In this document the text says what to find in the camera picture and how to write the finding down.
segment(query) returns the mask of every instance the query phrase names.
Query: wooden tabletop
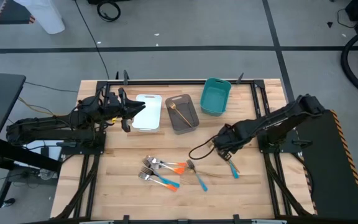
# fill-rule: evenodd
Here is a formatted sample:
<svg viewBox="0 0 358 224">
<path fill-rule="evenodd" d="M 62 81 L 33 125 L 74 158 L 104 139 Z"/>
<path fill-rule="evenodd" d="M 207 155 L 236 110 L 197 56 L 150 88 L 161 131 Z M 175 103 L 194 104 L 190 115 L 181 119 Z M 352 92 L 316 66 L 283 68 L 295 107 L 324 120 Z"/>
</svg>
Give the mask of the wooden tabletop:
<svg viewBox="0 0 358 224">
<path fill-rule="evenodd" d="M 96 82 L 82 81 L 78 100 L 94 95 Z M 286 100 L 280 80 L 266 79 L 265 85 L 270 109 L 274 111 L 285 106 Z M 122 220 L 124 215 L 130 215 L 131 220 L 232 219 L 234 214 L 239 214 L 240 218 L 273 218 L 264 159 L 256 139 L 232 157 L 241 172 L 238 179 L 234 179 L 230 167 L 216 153 L 194 161 L 198 170 L 222 175 L 221 178 L 201 175 L 208 186 L 207 192 L 203 191 L 195 175 L 187 171 L 181 176 L 169 170 L 160 172 L 164 177 L 180 183 L 177 192 L 141 180 L 137 176 L 143 166 L 142 159 L 146 155 L 166 162 L 185 162 L 189 150 L 215 135 L 223 124 L 255 119 L 250 85 L 232 86 L 227 111 L 220 117 L 201 112 L 203 85 L 123 87 L 127 97 L 132 100 L 138 94 L 162 96 L 160 130 L 157 133 L 125 133 L 121 130 L 120 123 L 107 129 L 106 149 L 98 169 L 92 220 Z M 185 93 L 193 100 L 200 125 L 193 132 L 176 135 L 169 120 L 165 100 Z M 201 156 L 208 151 L 205 146 L 193 156 Z M 307 211 L 314 213 L 303 166 L 291 155 L 282 154 L 281 157 L 288 188 Z M 62 166 L 51 217 L 58 215 L 76 192 L 82 160 L 83 156 L 73 156 Z M 88 193 L 85 192 L 82 215 L 85 214 L 87 196 Z M 278 200 L 280 211 L 284 213 L 280 192 Z"/>
</svg>

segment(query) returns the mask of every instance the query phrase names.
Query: blue handle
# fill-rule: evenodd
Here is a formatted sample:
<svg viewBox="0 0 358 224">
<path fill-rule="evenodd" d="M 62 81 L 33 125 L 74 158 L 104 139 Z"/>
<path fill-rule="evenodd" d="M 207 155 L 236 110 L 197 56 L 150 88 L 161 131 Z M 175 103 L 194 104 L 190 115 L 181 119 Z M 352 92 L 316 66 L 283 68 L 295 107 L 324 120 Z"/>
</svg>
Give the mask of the blue handle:
<svg viewBox="0 0 358 224">
<path fill-rule="evenodd" d="M 160 180 L 164 183 L 164 184 L 170 184 L 170 185 L 173 185 L 175 187 L 180 187 L 180 184 L 176 183 L 175 181 L 172 181 L 172 180 L 168 180 L 166 178 L 163 178 L 161 176 L 159 176 Z"/>
<path fill-rule="evenodd" d="M 234 168 L 233 164 L 231 163 L 231 161 L 229 161 L 230 163 L 230 168 L 231 168 L 231 172 L 233 173 L 233 176 L 235 179 L 238 179 L 239 178 L 239 174 L 237 173 L 236 171 L 236 168 Z"/>
<path fill-rule="evenodd" d="M 198 178 L 198 182 L 200 182 L 201 186 L 203 187 L 204 191 L 207 191 L 208 188 L 206 187 L 206 185 L 204 184 L 204 182 L 201 180 L 201 178 L 198 176 L 198 174 L 196 173 L 196 176 Z"/>
</svg>

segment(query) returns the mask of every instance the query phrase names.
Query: white cutting board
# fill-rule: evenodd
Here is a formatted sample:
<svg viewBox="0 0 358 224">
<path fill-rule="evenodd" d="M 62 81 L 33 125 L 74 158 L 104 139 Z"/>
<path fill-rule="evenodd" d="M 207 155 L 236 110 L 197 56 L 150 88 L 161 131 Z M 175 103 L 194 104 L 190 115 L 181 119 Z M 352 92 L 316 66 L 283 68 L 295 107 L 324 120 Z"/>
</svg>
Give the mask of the white cutting board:
<svg viewBox="0 0 358 224">
<path fill-rule="evenodd" d="M 144 102 L 146 107 L 135 116 L 132 127 L 140 132 L 157 132 L 160 129 L 162 97 L 139 94 L 136 101 Z"/>
</svg>

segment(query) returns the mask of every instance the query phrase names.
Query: teal bin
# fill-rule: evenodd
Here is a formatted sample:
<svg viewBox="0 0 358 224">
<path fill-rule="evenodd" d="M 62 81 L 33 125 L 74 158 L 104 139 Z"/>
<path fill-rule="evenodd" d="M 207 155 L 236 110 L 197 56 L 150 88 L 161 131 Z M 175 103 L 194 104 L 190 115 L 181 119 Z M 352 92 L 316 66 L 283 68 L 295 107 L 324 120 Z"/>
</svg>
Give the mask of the teal bin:
<svg viewBox="0 0 358 224">
<path fill-rule="evenodd" d="M 212 116 L 221 116 L 226 111 L 231 84 L 218 78 L 209 78 L 205 82 L 201 95 L 201 111 Z"/>
</svg>

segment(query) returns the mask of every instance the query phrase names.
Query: concrete floor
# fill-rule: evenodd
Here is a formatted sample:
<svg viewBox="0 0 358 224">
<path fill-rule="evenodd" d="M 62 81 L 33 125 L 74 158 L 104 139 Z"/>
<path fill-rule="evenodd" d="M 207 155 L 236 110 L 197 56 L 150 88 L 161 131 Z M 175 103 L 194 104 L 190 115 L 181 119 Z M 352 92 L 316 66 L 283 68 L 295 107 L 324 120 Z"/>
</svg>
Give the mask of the concrete floor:
<svg viewBox="0 0 358 224">
<path fill-rule="evenodd" d="M 48 35 L 36 21 L 29 25 L 0 25 L 0 73 L 16 73 L 28 82 L 77 90 L 81 80 L 106 79 L 96 52 L 87 52 L 94 43 L 71 0 L 53 0 L 63 16 L 66 30 Z M 119 2 L 122 16 L 113 23 L 103 22 L 95 6 L 85 0 L 78 4 L 102 52 L 110 77 L 126 69 L 132 79 L 141 78 L 286 78 L 286 66 L 294 95 L 310 93 L 341 120 L 358 170 L 358 90 L 344 76 L 340 52 L 284 51 L 279 63 L 263 3 L 270 6 L 281 46 L 342 46 L 356 33 L 336 22 L 337 10 L 349 0 L 132 0 Z M 349 22 L 345 14 L 343 22 Z M 333 22 L 332 28 L 327 22 Z M 158 46 L 270 46 L 270 50 L 187 50 L 145 51 Z M 123 52 L 124 47 L 130 52 Z M 48 49 L 76 48 L 61 53 Z M 27 53 L 13 53 L 25 49 Z M 349 61 L 358 76 L 358 51 Z M 75 93 L 25 85 L 21 97 L 28 103 L 47 107 L 56 114 L 69 112 Z M 16 103 L 10 119 L 42 117 Z M 0 170 L 0 177 L 6 175 Z M 0 223 L 46 220 L 50 215 L 55 188 L 36 189 L 12 186 L 8 197 L 17 202 L 0 209 Z"/>
</svg>

